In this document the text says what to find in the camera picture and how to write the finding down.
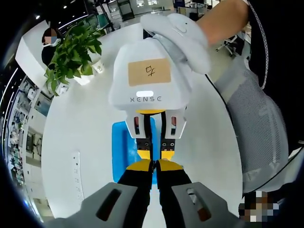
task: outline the mesh chair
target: mesh chair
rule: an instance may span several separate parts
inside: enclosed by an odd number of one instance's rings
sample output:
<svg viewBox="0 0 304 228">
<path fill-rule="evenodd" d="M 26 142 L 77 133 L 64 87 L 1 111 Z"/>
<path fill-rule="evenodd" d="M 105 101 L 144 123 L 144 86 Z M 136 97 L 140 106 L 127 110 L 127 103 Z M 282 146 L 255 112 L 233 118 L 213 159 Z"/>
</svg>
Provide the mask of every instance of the mesh chair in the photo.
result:
<svg viewBox="0 0 304 228">
<path fill-rule="evenodd" d="M 236 39 L 238 38 L 237 35 L 233 36 L 233 37 L 230 37 L 229 39 L 225 39 L 224 40 L 224 43 L 219 46 L 217 49 L 215 49 L 216 51 L 219 51 L 220 49 L 222 48 L 226 48 L 229 53 L 230 53 L 230 56 L 233 56 L 233 46 L 231 46 L 235 41 Z"/>
<path fill-rule="evenodd" d="M 256 190 L 288 161 L 285 124 L 278 106 L 258 84 L 242 57 L 215 83 L 231 112 L 243 171 L 243 192 Z M 259 190 L 274 191 L 285 181 L 284 169 Z"/>
</svg>

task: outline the white glove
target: white glove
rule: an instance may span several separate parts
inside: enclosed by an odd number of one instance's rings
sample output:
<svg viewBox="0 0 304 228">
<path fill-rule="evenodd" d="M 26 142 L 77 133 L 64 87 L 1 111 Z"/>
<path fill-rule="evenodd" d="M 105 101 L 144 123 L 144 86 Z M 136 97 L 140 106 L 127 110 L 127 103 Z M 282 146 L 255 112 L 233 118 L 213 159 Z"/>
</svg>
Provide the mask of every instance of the white glove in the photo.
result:
<svg viewBox="0 0 304 228">
<path fill-rule="evenodd" d="M 141 25 L 155 34 L 154 38 L 163 44 L 174 60 L 187 59 L 190 68 L 199 74 L 210 71 L 207 38 L 191 19 L 176 13 L 167 17 L 147 14 L 141 17 Z"/>
</svg>

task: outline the tan paper label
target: tan paper label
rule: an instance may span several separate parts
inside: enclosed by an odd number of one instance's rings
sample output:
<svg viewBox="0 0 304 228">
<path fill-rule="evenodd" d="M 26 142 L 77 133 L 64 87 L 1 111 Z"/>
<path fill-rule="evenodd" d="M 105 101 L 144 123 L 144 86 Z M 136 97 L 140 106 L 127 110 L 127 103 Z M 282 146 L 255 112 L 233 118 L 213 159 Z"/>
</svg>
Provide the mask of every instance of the tan paper label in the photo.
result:
<svg viewBox="0 0 304 228">
<path fill-rule="evenodd" d="M 171 82 L 170 62 L 159 58 L 129 63 L 128 77 L 129 86 Z"/>
</svg>

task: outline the white table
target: white table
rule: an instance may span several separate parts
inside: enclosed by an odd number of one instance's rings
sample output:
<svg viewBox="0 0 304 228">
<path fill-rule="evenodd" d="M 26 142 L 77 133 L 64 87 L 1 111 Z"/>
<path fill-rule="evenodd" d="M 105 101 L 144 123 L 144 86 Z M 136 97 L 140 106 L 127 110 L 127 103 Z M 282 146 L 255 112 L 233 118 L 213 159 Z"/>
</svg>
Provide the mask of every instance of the white table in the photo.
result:
<svg viewBox="0 0 304 228">
<path fill-rule="evenodd" d="M 71 167 L 73 152 L 80 152 L 84 197 L 113 181 L 112 124 L 126 117 L 108 103 L 113 64 L 123 44 L 142 38 L 139 24 L 102 37 L 105 71 L 85 86 L 74 84 L 51 104 L 42 142 L 42 175 L 56 218 L 68 217 L 79 210 Z M 173 161 L 185 167 L 193 182 L 200 181 L 223 197 L 230 211 L 238 214 L 242 171 L 229 115 L 205 76 L 190 74 L 196 85 L 186 111 L 188 122 L 183 137 L 176 142 Z M 158 193 L 156 189 L 152 192 L 144 227 L 164 227 Z"/>
</svg>

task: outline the face mask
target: face mask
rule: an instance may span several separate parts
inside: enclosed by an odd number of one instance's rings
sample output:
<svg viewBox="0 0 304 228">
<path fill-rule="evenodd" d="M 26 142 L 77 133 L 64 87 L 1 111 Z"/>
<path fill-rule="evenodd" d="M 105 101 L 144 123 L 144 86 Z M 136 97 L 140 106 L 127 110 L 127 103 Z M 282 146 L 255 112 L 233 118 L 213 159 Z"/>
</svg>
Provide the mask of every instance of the face mask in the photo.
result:
<svg viewBox="0 0 304 228">
<path fill-rule="evenodd" d="M 51 38 L 51 43 L 54 44 L 56 42 L 56 40 L 57 40 L 57 37 L 52 37 Z"/>
<path fill-rule="evenodd" d="M 56 46 L 59 42 L 61 41 L 61 39 L 57 39 L 57 37 L 52 37 L 51 38 L 51 44 L 45 44 L 45 45 L 43 45 L 43 47 L 45 48 L 45 47 L 47 47 L 47 46 L 52 46 L 52 47 L 54 47 L 54 46 Z"/>
</svg>

